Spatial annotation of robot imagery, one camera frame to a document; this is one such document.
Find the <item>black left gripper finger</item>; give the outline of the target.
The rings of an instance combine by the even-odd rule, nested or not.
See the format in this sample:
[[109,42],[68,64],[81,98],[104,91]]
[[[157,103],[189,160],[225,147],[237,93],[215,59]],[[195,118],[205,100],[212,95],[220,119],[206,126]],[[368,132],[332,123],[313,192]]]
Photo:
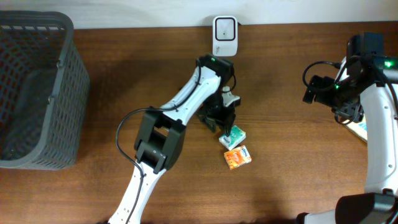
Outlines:
[[217,129],[217,123],[213,119],[203,118],[202,123],[212,132],[215,133]]
[[230,136],[233,126],[234,126],[233,119],[232,120],[224,120],[223,132],[224,132],[225,136]]

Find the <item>teal tissue pack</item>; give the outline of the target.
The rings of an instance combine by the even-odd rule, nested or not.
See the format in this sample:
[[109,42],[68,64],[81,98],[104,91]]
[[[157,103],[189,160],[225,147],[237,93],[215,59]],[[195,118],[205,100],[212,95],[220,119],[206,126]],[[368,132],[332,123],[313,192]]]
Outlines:
[[231,128],[230,135],[227,137],[223,134],[219,137],[219,142],[227,148],[227,150],[232,150],[238,146],[246,138],[246,132],[240,129],[237,125]]

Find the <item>orange tissue pack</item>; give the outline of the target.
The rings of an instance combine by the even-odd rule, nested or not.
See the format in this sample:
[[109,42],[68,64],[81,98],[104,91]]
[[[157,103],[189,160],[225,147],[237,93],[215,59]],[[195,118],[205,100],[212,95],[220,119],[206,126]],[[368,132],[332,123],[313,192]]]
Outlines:
[[224,158],[230,170],[233,170],[252,161],[252,157],[245,145],[236,147],[224,153]]

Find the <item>yellow snack bag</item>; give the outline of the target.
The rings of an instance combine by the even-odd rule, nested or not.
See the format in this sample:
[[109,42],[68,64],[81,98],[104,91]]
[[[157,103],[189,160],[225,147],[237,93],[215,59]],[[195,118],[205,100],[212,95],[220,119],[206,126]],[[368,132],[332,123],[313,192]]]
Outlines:
[[362,121],[360,123],[352,122],[350,124],[347,124],[346,127],[364,142],[368,141],[367,124],[365,121]]

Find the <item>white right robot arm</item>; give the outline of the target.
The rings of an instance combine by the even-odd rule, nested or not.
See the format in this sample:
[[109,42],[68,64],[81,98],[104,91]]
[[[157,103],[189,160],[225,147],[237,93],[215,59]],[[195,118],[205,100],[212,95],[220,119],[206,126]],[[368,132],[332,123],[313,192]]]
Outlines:
[[333,210],[301,213],[296,223],[397,223],[397,58],[384,54],[382,34],[363,32],[347,43],[335,78],[304,81],[303,102],[331,108],[335,121],[368,126],[364,193],[341,197]]

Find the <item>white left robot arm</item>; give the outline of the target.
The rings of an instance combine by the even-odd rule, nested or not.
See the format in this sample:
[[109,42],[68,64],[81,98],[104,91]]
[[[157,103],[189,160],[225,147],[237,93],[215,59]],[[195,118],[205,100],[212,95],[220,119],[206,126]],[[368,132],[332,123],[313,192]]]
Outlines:
[[236,118],[240,100],[229,100],[230,79],[235,79],[233,62],[212,54],[199,57],[185,86],[160,108],[134,110],[122,119],[143,113],[134,143],[136,155],[128,160],[134,165],[130,183],[108,223],[140,223],[144,208],[158,180],[178,160],[193,115],[209,128],[220,128],[226,136]]

